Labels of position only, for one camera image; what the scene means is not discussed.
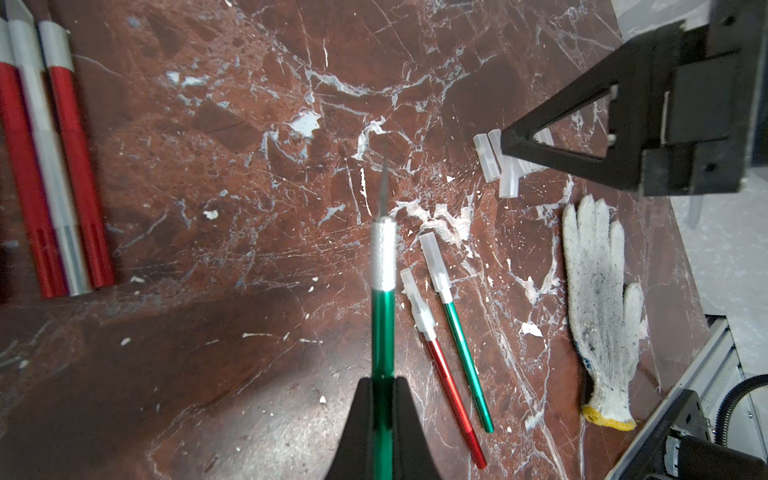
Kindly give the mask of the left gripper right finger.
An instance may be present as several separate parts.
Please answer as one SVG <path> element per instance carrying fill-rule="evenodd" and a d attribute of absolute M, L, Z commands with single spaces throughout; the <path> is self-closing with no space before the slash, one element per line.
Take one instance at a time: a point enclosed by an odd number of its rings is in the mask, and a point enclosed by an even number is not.
<path fill-rule="evenodd" d="M 393 478 L 441 480 L 406 378 L 394 380 L 392 394 Z"/>

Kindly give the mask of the translucent protective cap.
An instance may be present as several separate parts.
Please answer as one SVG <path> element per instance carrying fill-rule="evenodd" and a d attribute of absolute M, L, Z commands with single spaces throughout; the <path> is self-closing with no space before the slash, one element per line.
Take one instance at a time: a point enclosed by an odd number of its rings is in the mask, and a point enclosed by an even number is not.
<path fill-rule="evenodd" d="M 485 181 L 490 183 L 498 180 L 500 170 L 488 134 L 476 134 L 473 143 Z"/>
<path fill-rule="evenodd" d="M 491 149 L 499 165 L 499 172 L 503 173 L 505 166 L 504 166 L 504 155 L 501 149 L 501 135 L 502 135 L 502 132 L 500 129 L 493 129 L 488 132 L 488 138 L 490 141 Z"/>
<path fill-rule="evenodd" d="M 503 199 L 517 198 L 521 174 L 519 160 L 503 155 L 499 162 L 501 167 L 499 197 Z"/>

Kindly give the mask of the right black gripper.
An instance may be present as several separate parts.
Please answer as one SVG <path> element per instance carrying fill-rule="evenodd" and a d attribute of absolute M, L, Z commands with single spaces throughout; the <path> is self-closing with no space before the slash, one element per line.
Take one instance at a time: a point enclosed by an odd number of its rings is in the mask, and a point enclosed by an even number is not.
<path fill-rule="evenodd" d="M 642 33 L 501 134 L 503 154 L 646 196 L 739 191 L 759 161 L 767 4 Z"/>

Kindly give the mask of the red carving knife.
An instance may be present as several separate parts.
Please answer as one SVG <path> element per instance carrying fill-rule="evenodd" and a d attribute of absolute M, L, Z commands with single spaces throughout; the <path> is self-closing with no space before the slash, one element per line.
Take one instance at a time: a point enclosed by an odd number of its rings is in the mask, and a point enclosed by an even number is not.
<path fill-rule="evenodd" d="M 411 270 L 409 268 L 404 268 L 400 271 L 400 277 L 403 282 L 405 294 L 411 305 L 411 314 L 414 319 L 415 327 L 423 337 L 430 353 L 465 444 L 470 451 L 476 467 L 483 470 L 487 467 L 487 460 L 437 338 L 434 316 L 426 301 L 421 296 Z"/>
<path fill-rule="evenodd" d="M 63 297 L 68 287 L 6 20 L 1 21 L 1 123 L 41 297 Z"/>
<path fill-rule="evenodd" d="M 104 212 L 85 131 L 73 55 L 66 29 L 56 21 L 53 7 L 38 23 L 44 61 L 51 82 L 56 115 L 69 170 L 80 234 L 91 285 L 115 284 L 113 261 L 104 224 Z"/>

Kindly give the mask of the silver carving knife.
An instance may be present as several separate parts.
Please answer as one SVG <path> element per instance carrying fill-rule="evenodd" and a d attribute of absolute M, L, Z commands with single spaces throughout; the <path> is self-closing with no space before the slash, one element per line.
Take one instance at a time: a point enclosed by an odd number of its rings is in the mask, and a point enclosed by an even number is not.
<path fill-rule="evenodd" d="M 34 18 L 21 1 L 6 1 L 4 6 L 68 292 L 86 294 L 91 291 L 90 279 Z"/>

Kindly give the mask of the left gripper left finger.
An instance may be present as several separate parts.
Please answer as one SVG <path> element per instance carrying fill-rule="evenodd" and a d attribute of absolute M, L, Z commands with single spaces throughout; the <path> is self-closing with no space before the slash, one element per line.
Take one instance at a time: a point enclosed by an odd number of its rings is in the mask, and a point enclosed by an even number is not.
<path fill-rule="evenodd" d="M 373 478 L 373 419 L 373 382 L 362 378 L 326 474 L 327 480 Z"/>

